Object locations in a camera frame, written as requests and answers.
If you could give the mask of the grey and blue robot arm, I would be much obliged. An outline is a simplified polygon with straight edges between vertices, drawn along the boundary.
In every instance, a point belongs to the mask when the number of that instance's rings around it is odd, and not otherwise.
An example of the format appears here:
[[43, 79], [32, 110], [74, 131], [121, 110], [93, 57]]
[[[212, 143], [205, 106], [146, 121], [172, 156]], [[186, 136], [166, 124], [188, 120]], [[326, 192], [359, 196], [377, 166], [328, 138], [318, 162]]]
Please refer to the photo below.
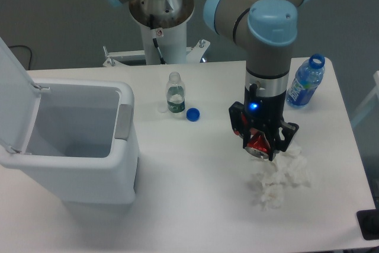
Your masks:
[[[128, 4], [139, 24], [146, 63], [184, 63], [185, 28], [194, 0], [108, 0]], [[309, 0], [206, 0], [203, 19], [209, 29], [247, 53], [245, 94], [229, 108], [234, 133], [251, 155], [272, 160], [290, 145], [298, 125], [286, 122], [283, 109], [293, 43], [297, 37], [297, 9]]]

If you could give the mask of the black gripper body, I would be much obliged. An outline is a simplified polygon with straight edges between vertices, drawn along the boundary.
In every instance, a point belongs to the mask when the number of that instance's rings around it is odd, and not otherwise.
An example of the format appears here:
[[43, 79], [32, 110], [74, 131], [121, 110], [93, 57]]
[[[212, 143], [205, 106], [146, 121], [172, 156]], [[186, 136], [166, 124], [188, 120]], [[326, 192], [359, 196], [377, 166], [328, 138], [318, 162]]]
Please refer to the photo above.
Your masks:
[[251, 122], [251, 126], [264, 132], [271, 149], [273, 149], [274, 122], [284, 121], [285, 91], [273, 97], [262, 96], [261, 91], [258, 84], [251, 84], [245, 90], [244, 115]]

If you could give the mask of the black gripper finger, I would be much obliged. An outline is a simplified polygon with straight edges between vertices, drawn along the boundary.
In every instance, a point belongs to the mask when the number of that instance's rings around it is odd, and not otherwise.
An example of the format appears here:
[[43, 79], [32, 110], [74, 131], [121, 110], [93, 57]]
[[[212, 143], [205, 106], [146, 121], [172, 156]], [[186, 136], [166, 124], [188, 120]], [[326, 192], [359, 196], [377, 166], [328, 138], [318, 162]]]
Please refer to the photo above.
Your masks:
[[288, 149], [298, 129], [299, 125], [295, 123], [285, 121], [274, 122], [274, 154], [272, 159], [275, 159], [278, 153], [285, 152]]
[[229, 116], [232, 130], [235, 135], [242, 138], [242, 148], [245, 148], [248, 143], [248, 122], [244, 115], [244, 105], [240, 102], [234, 102], [229, 107]]

